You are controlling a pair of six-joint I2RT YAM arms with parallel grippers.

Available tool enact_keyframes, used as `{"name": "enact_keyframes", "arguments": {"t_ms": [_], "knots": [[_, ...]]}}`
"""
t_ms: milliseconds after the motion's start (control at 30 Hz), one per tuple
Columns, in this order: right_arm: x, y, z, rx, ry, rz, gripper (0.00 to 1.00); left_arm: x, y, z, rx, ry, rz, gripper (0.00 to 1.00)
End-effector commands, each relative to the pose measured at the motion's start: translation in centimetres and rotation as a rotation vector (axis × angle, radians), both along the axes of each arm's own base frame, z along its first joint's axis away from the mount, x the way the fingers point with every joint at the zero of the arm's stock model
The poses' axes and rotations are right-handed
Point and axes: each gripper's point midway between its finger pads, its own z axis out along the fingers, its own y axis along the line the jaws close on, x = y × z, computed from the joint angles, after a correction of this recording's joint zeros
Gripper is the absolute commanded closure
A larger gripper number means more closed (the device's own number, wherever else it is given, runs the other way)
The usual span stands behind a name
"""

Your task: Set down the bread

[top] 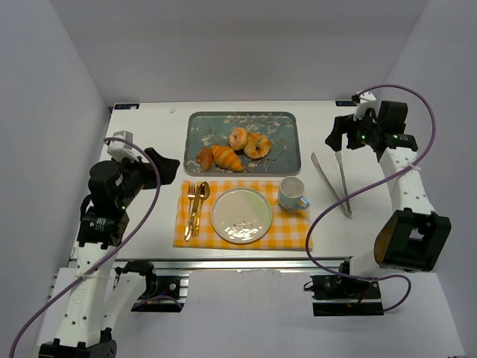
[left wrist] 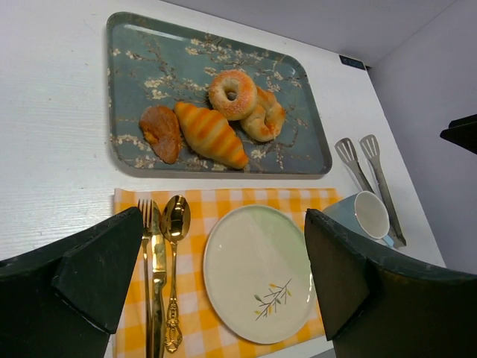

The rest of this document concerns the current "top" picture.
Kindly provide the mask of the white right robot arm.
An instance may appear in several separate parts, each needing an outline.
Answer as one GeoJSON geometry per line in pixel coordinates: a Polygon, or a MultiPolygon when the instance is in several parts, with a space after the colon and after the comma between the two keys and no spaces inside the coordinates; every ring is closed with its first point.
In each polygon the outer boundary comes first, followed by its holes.
{"type": "Polygon", "coordinates": [[[392,216],[378,233],[374,246],[352,257],[341,270],[352,276],[382,277],[398,271],[432,271],[451,231],[449,218],[439,216],[428,199],[415,165],[417,143],[405,133],[408,106],[378,103],[371,92],[353,96],[354,114],[335,117],[325,143],[339,152],[369,146],[388,178],[392,216]]]}

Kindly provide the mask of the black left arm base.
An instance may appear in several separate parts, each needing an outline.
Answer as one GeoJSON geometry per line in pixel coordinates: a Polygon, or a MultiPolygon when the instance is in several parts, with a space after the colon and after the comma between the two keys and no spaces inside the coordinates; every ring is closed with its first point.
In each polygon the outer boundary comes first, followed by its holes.
{"type": "Polygon", "coordinates": [[[132,312],[180,313],[186,299],[188,281],[185,276],[157,274],[154,264],[144,260],[132,260],[123,267],[114,268],[114,288],[127,273],[136,273],[144,278],[145,291],[138,297],[132,312]]]}

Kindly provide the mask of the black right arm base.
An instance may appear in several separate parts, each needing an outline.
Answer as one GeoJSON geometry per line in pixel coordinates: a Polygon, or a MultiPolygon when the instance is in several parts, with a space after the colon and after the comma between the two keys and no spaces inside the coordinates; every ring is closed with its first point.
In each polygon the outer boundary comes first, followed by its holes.
{"type": "Polygon", "coordinates": [[[384,315],[377,280],[320,274],[311,276],[303,290],[312,294],[315,317],[384,315]]]}

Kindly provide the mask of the striped croissant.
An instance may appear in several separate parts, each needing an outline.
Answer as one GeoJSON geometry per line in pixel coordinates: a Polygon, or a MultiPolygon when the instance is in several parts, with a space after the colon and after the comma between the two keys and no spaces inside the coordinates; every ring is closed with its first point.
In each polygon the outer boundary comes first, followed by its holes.
{"type": "Polygon", "coordinates": [[[240,158],[229,146],[213,145],[212,156],[215,164],[233,172],[242,172],[244,167],[240,158]]]}

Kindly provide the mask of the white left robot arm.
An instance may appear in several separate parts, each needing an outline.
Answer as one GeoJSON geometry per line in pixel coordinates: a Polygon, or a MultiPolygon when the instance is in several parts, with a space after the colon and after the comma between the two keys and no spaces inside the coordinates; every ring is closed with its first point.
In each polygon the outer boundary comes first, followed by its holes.
{"type": "Polygon", "coordinates": [[[109,150],[110,160],[89,171],[89,194],[80,210],[75,281],[56,336],[41,344],[39,357],[115,357],[116,325],[139,297],[151,290],[154,266],[136,260],[120,268],[119,282],[107,298],[110,272],[129,223],[127,207],[141,190],[158,190],[171,184],[179,160],[146,148],[141,157],[127,149],[109,150]]]}

